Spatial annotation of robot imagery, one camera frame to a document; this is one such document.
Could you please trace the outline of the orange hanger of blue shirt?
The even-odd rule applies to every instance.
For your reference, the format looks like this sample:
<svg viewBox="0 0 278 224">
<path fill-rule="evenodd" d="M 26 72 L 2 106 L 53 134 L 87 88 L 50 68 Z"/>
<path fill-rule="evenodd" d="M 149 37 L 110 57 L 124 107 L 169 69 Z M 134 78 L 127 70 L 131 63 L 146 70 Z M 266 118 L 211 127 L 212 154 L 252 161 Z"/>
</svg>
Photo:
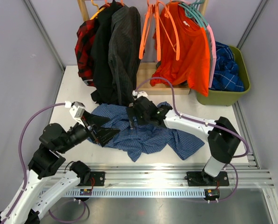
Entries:
<svg viewBox="0 0 278 224">
<path fill-rule="evenodd" d="M 151 26 L 151 16 L 152 16 L 152 10 L 153 10 L 153 5 L 150 4 L 150 1 L 147 1 L 147 12 L 145 14 L 145 21 L 143 25 L 143 31 L 142 31 L 142 38 L 141 38 L 141 43 L 140 43 L 140 49 L 139 49 L 139 59 L 143 59 L 143 55 L 145 52 L 145 46 Z"/>
</svg>

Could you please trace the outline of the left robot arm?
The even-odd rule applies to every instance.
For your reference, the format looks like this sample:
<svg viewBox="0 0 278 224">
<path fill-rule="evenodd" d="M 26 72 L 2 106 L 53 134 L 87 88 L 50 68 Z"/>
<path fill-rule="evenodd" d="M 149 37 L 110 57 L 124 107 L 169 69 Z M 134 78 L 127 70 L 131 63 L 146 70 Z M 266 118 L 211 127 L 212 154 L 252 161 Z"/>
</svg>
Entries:
<svg viewBox="0 0 278 224">
<path fill-rule="evenodd" d="M 91 170 L 81 161 L 71 165 L 70 170 L 43 195 L 46 183 L 65 162 L 62 156 L 68 150 L 91 139 L 105 146 L 120 130 L 104 128 L 110 121 L 88 113 L 85 109 L 70 109 L 76 124 L 65 131 L 58 123 L 45 127 L 40 136 L 40 146 L 35 151 L 26 172 L 26 178 L 11 203 L 0 212 L 0 224 L 38 224 L 50 208 L 71 188 L 87 185 Z"/>
</svg>

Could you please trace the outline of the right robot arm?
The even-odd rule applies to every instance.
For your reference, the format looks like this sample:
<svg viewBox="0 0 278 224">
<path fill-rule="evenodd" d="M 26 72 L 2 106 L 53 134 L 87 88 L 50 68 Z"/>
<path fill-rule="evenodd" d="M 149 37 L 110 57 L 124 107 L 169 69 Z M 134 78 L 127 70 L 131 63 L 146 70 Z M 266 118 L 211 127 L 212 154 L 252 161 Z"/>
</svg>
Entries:
<svg viewBox="0 0 278 224">
<path fill-rule="evenodd" d="M 227 118 L 206 120 L 180 114 L 169 105 L 157 107 L 144 96 L 127 108 L 127 114 L 131 127 L 134 127 L 135 123 L 152 124 L 180 130 L 206 140 L 211 153 L 209 160 L 201 171 L 188 171 L 185 179 L 191 187 L 229 186 L 228 175 L 223 168 L 232 161 L 241 140 Z"/>
</svg>

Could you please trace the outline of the blue checked shirt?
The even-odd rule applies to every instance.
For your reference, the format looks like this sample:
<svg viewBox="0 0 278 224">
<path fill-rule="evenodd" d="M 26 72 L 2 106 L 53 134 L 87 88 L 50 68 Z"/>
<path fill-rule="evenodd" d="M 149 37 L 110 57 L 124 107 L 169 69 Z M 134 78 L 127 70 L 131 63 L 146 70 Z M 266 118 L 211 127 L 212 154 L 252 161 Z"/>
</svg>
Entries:
<svg viewBox="0 0 278 224">
<path fill-rule="evenodd" d="M 101 104 L 92 114 L 110 118 L 103 127 L 119 129 L 120 132 L 106 144 L 106 147 L 127 152 L 133 162 L 137 161 L 142 153 L 157 153 L 167 145 L 180 159 L 186 160 L 205 144 L 190 133 L 151 124 L 140 126 L 136 119 L 135 127 L 131 128 L 125 106 Z"/>
</svg>

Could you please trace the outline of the dark grey striped shirt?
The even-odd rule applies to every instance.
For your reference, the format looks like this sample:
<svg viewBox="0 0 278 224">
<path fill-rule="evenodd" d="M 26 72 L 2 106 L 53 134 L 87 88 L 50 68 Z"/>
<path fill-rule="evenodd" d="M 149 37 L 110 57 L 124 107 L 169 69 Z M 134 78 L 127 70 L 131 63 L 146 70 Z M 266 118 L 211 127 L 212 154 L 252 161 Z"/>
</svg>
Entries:
<svg viewBox="0 0 278 224">
<path fill-rule="evenodd" d="M 118 104 L 128 106 L 133 102 L 136 76 L 141 60 L 141 15 L 136 7 L 122 6 L 112 15 L 108 64 L 117 90 Z"/>
</svg>

